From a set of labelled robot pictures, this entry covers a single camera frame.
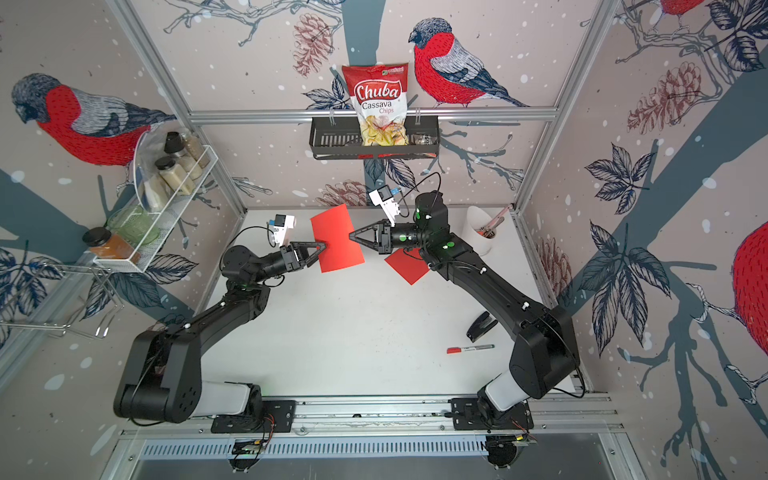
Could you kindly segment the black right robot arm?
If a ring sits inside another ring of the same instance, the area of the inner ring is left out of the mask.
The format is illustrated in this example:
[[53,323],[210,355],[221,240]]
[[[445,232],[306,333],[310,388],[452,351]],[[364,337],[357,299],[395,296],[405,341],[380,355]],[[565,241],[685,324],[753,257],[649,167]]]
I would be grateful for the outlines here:
[[381,220],[351,232],[349,239],[382,255],[418,250],[430,270],[470,294],[504,327],[513,341],[508,367],[478,392],[478,410],[486,421],[543,398],[581,372],[572,317],[561,307],[533,300],[492,270],[451,230],[439,191],[417,196],[410,222]]

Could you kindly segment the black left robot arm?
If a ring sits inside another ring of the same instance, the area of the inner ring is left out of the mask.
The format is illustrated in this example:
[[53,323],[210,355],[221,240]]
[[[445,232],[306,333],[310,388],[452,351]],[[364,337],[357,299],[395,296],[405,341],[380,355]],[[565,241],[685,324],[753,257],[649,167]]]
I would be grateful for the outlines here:
[[229,248],[221,260],[227,287],[221,300],[183,325],[146,330],[134,339],[114,414],[145,426],[190,418],[203,393],[204,353],[265,311],[269,279],[312,266],[325,249],[323,242],[291,242],[258,256],[242,245]]

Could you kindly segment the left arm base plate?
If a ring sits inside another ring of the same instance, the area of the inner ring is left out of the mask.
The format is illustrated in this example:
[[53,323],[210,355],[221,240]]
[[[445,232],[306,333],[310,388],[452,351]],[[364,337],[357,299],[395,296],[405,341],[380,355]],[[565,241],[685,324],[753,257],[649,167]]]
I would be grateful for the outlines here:
[[255,407],[247,406],[238,415],[214,418],[214,434],[289,433],[292,429],[297,402],[295,400],[261,400]]

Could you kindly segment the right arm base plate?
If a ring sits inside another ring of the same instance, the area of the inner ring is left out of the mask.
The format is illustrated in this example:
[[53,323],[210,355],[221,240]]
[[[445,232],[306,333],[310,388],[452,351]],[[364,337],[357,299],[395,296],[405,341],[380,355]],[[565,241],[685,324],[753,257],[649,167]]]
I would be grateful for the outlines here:
[[450,410],[445,414],[457,431],[529,431],[534,427],[531,412],[526,402],[508,410],[497,410],[488,400],[476,397],[456,397],[450,401]]

